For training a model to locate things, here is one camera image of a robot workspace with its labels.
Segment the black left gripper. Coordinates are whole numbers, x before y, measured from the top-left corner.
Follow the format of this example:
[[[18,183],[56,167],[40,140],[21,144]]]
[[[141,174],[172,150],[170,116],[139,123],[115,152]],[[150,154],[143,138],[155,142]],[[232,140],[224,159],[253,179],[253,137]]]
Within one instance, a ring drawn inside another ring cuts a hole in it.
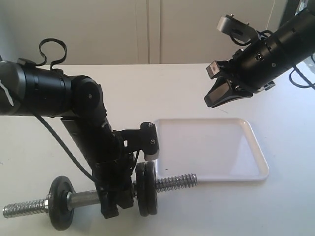
[[[92,175],[104,218],[119,215],[118,207],[133,206],[131,174],[135,168],[134,152],[106,148],[92,149]]]

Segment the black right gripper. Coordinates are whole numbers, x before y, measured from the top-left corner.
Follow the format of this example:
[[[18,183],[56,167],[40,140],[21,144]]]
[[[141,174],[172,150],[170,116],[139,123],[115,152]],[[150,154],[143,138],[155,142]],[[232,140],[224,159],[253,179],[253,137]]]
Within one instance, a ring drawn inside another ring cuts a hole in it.
[[[275,55],[235,53],[232,59],[213,61],[206,67],[210,79],[217,78],[204,97],[207,107],[215,108],[275,86]]]

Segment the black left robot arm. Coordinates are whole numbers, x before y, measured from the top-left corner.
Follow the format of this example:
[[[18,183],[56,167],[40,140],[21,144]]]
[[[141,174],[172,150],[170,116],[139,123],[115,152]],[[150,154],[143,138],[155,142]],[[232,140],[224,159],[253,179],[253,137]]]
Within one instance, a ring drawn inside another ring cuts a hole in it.
[[[31,61],[1,61],[0,113],[36,117],[69,158],[94,184],[105,218],[134,204],[131,174],[135,166],[120,131],[111,128],[100,84],[86,75],[68,76],[60,69],[42,69]],[[60,118],[91,171],[73,153],[45,118]]]

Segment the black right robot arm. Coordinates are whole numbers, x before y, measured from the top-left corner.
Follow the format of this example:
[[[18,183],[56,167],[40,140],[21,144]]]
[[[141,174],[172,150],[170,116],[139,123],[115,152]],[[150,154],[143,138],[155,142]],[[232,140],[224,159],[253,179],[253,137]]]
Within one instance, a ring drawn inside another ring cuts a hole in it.
[[[315,12],[308,8],[275,32],[258,31],[232,15],[222,16],[217,28],[241,48],[231,59],[207,66],[215,80],[204,97],[211,108],[269,90],[278,76],[315,52]]]

